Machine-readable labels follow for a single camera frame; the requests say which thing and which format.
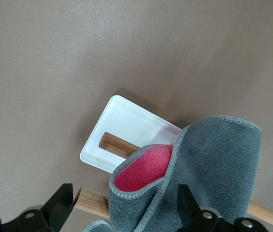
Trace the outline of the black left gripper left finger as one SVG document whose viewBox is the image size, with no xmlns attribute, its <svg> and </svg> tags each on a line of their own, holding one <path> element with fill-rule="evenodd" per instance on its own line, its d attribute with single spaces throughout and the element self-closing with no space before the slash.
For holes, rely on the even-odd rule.
<svg viewBox="0 0 273 232">
<path fill-rule="evenodd" d="M 62 184 L 41 209 L 27 210 L 4 224 L 0 219 L 0 232 L 58 232 L 73 206 L 73 185 Z"/>
</svg>

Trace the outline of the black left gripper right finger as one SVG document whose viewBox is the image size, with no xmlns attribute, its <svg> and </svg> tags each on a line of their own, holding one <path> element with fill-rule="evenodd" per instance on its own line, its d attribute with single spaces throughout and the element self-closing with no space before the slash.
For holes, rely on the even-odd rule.
<svg viewBox="0 0 273 232">
<path fill-rule="evenodd" d="M 228 223 L 210 210 L 201 210 L 188 185 L 179 184 L 177 211 L 182 223 L 180 232 L 266 232 L 258 221 L 240 217 Z"/>
</svg>

